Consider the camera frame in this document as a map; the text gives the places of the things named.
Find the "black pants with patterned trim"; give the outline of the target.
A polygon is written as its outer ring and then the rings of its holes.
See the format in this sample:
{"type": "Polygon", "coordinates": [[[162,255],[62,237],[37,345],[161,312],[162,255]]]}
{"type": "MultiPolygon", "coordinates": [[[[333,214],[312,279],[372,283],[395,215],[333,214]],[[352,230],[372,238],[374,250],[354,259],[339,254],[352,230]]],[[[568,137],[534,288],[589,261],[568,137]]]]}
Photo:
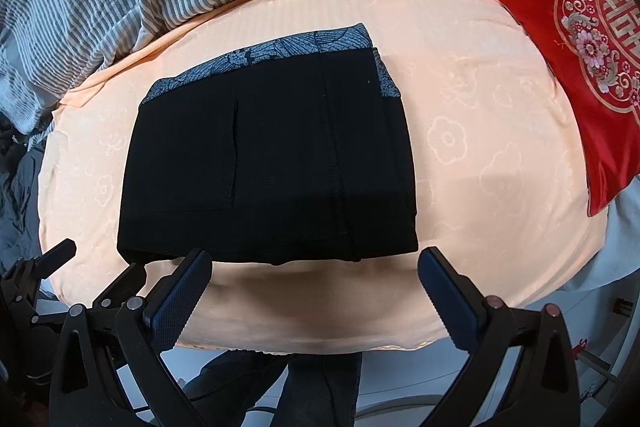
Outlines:
{"type": "Polygon", "coordinates": [[[132,130],[117,231],[129,262],[409,254],[402,98],[361,24],[254,44],[157,80],[132,130]]]}

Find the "red embroidered pillow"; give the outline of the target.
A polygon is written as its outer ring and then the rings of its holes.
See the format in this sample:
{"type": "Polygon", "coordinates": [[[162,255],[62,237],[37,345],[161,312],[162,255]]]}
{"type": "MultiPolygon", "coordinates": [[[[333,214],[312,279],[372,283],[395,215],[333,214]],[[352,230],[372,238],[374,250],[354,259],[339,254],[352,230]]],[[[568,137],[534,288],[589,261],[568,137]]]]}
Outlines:
{"type": "Polygon", "coordinates": [[[634,0],[499,0],[532,39],[572,106],[588,212],[639,172],[639,8],[634,0]]]}

